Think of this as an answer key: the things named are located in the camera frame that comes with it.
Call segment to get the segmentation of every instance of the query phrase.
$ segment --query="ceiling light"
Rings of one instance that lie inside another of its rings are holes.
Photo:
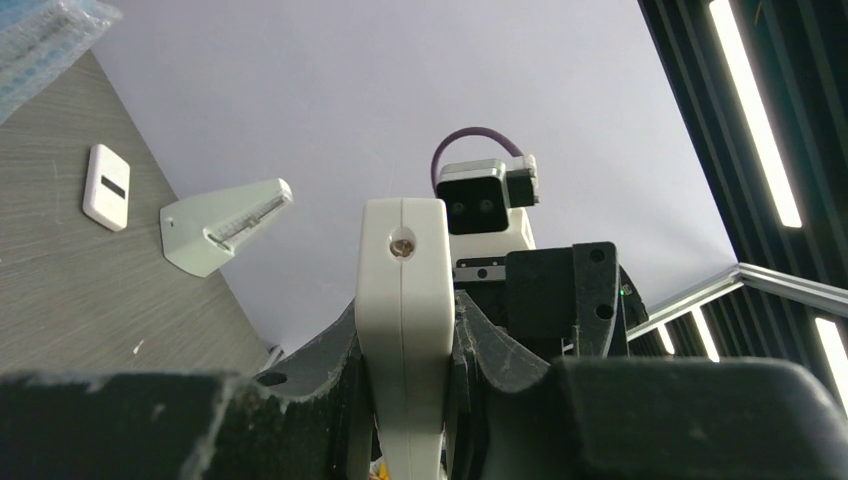
[[[835,323],[823,318],[816,319],[816,328],[819,330],[824,354],[836,382],[836,390],[842,397],[842,405],[848,408],[848,357],[845,355],[842,339],[839,338],[839,329]]]
[[[668,329],[665,328],[665,325],[660,325],[657,327],[657,331],[660,332],[660,339],[663,341],[665,351],[669,355],[674,355],[674,344],[671,343],[671,336],[668,334]]]
[[[707,319],[704,318],[704,312],[700,307],[692,310],[692,316],[695,317],[695,326],[698,328],[698,334],[701,335],[701,341],[704,342],[704,348],[707,349],[707,356],[710,360],[718,362],[718,350],[713,343],[713,337],[710,335],[710,329],[707,327]]]
[[[729,1],[713,1],[710,3],[710,13],[716,25],[721,48],[730,67],[730,75],[736,85],[736,92],[742,103],[742,110],[745,112],[746,120],[748,120],[748,128],[750,128],[751,136],[754,138],[757,155],[763,164],[766,181],[780,221],[787,227],[800,228],[801,216],[798,214],[798,207],[792,197],[789,179],[786,178],[786,171],[783,169],[783,163],[780,160],[780,152],[777,149],[777,143],[774,141],[766,110],[763,107],[751,65],[748,63],[748,55],[742,45],[742,37],[736,27],[736,20],[733,18],[733,10],[730,8]]]

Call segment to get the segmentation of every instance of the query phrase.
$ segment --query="white device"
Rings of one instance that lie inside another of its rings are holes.
[[[441,200],[367,203],[354,302],[389,475],[393,480],[436,479],[454,332]]]
[[[502,232],[450,235],[454,263],[469,258],[505,257],[509,252],[535,250],[536,240],[525,208],[511,208],[509,227]]]
[[[230,261],[292,202],[281,178],[218,190],[174,202],[159,211],[165,258],[198,277]]]
[[[91,147],[82,210],[115,232],[127,227],[130,166],[106,145]]]

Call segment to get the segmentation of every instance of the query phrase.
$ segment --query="plastic packaging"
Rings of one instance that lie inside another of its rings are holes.
[[[94,0],[0,3],[0,123],[88,50],[121,12]]]

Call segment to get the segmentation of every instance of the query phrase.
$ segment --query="wire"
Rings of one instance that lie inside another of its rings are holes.
[[[461,128],[450,135],[447,136],[442,143],[436,147],[436,152],[433,153],[433,160],[430,162],[430,184],[433,187],[433,193],[436,193],[436,179],[439,174],[439,159],[442,156],[442,152],[448,148],[448,145],[459,140],[463,137],[486,137],[492,139],[500,146],[504,148],[511,156],[513,157],[523,157],[524,154],[521,153],[521,149],[518,148],[512,141],[506,138],[500,132],[492,130],[491,128],[486,127],[466,127]]]

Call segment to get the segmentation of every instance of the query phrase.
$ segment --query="gray wood-grain table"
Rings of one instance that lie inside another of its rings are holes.
[[[82,211],[98,143],[131,167],[117,233]],[[162,256],[159,209],[174,200],[90,52],[0,125],[0,371],[255,373],[265,346],[220,273]]]

